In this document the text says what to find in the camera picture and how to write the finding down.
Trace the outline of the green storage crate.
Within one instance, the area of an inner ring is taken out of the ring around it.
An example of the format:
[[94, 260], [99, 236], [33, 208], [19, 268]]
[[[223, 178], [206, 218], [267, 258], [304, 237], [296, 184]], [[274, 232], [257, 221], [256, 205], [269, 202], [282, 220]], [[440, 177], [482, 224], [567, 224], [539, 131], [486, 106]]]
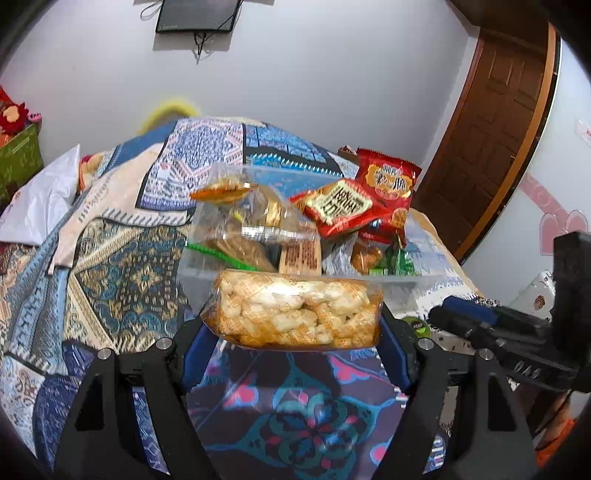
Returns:
[[31, 124], [1, 148], [1, 209], [14, 194], [44, 167], [38, 141], [38, 128]]

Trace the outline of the patterned blue bed quilt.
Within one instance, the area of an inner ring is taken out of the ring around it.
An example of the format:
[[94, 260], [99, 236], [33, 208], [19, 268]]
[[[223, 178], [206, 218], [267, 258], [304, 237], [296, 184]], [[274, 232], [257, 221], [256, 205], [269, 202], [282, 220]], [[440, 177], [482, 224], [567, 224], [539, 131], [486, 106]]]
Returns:
[[[2, 431], [51, 475], [97, 352], [141, 352], [197, 316], [221, 263], [186, 243], [190, 191], [225, 162], [283, 196], [356, 165], [254, 120], [185, 119], [87, 160], [78, 198], [42, 244], [1, 266]], [[368, 479], [407, 404], [375, 349], [243, 350], [205, 336], [186, 406], [225, 479]]]

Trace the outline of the clear plastic storage box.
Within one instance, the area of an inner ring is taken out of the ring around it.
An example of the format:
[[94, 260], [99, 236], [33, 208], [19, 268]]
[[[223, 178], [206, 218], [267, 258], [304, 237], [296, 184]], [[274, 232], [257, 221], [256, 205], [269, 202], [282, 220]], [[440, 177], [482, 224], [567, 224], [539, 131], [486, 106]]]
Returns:
[[[269, 186], [283, 199], [306, 190], [325, 187], [338, 179], [334, 175], [294, 169], [229, 164], [212, 167], [208, 179], [217, 180], [224, 174], [236, 174], [245, 177], [250, 183]], [[212, 215], [211, 206], [197, 206], [179, 262], [177, 280], [191, 305], [204, 304], [218, 273], [229, 267], [228, 260], [197, 249], [198, 241], [202, 239], [198, 224]], [[384, 250], [384, 256], [391, 258], [394, 265], [394, 270], [387, 269], [376, 276], [363, 275], [351, 264], [353, 247], [359, 241], [356, 234], [328, 242], [301, 242], [286, 247], [269, 245], [266, 246], [266, 253], [287, 274], [318, 274], [327, 278], [375, 281], [384, 287], [388, 300], [403, 302], [415, 290], [427, 291], [451, 276], [451, 266], [443, 249], [436, 245], [432, 236], [416, 220], [410, 218], [407, 221], [406, 234], [407, 246], [396, 254], [383, 244], [375, 245]]]

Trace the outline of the red square snack packet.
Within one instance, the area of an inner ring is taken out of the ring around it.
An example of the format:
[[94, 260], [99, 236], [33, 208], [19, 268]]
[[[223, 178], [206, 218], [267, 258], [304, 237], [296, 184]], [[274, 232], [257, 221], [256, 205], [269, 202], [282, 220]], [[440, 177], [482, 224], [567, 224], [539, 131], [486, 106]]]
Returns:
[[290, 203], [315, 223], [325, 240], [360, 230], [392, 213], [385, 200], [351, 179], [298, 193]]

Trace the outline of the clear bag brown pastries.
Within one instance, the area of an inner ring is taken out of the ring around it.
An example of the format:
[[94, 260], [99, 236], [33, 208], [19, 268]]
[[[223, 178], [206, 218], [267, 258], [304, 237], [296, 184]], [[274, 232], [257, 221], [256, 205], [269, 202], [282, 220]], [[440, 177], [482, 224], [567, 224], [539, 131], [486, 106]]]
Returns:
[[189, 199], [197, 207], [186, 247], [228, 267], [274, 273], [281, 249], [320, 238], [276, 190], [243, 174], [219, 176]]

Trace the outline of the orange fried snack bag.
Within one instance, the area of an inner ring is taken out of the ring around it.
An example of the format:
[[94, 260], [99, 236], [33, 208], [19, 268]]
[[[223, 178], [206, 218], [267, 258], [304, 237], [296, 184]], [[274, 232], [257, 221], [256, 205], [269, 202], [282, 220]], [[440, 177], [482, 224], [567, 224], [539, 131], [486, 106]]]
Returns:
[[351, 264], [353, 268], [363, 275], [369, 275], [370, 270], [375, 268], [383, 259], [383, 252], [377, 248], [361, 241], [356, 241], [353, 246]]

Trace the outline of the green pea snack packet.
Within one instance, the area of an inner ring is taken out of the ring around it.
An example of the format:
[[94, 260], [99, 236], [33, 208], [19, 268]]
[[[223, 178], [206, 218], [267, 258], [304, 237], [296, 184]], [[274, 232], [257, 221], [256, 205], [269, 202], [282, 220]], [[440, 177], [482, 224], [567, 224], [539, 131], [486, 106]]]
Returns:
[[394, 236], [388, 245], [380, 245], [381, 253], [377, 264], [370, 267], [370, 275], [378, 276], [417, 276], [413, 260], [406, 252], [403, 241]]

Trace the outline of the tan biscuit packet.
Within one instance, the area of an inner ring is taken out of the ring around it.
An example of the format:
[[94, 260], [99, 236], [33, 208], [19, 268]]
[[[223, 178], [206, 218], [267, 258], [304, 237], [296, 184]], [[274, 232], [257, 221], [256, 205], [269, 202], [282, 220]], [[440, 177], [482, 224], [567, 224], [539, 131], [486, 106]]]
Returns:
[[322, 275], [322, 246], [320, 240], [305, 240], [283, 245], [279, 272], [287, 275]]

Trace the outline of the wall mounted black television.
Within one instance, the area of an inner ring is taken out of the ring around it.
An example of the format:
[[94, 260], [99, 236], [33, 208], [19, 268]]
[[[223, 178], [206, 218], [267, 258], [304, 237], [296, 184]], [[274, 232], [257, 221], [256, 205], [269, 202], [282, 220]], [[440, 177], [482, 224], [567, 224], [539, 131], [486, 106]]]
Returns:
[[155, 31], [164, 33], [230, 32], [239, 0], [164, 0]]

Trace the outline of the red snack bag white label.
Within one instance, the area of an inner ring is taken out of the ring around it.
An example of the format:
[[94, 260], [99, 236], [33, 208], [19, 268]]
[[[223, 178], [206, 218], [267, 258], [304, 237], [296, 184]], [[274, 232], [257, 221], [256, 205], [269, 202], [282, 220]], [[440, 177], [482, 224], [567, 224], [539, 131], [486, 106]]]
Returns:
[[356, 181], [386, 207], [386, 212], [363, 227], [360, 235], [388, 245], [399, 239], [405, 247], [405, 224], [422, 169], [410, 161], [370, 149], [359, 148], [356, 155], [360, 164]]

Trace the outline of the clear bag rice crackers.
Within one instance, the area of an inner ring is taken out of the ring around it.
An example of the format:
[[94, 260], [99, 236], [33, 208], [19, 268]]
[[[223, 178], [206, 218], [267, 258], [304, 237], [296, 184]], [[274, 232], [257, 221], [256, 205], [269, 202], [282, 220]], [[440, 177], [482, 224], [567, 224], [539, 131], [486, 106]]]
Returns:
[[361, 280], [224, 270], [204, 323], [249, 349], [363, 349], [378, 343], [383, 300], [379, 286]]

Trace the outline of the brown wooden door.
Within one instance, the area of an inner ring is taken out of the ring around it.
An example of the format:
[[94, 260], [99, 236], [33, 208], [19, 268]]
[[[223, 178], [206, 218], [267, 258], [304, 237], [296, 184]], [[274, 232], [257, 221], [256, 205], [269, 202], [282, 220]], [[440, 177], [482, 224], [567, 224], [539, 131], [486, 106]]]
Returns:
[[559, 39], [542, 43], [483, 29], [460, 98], [418, 189], [415, 207], [465, 261], [525, 172], [551, 102]]

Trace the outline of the white pillow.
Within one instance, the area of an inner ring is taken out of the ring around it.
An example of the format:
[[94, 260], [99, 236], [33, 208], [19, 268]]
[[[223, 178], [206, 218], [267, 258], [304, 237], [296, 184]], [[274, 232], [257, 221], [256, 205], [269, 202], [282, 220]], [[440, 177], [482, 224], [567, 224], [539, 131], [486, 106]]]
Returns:
[[73, 204], [79, 161], [76, 145], [17, 191], [1, 215], [3, 243], [40, 246], [46, 240]]

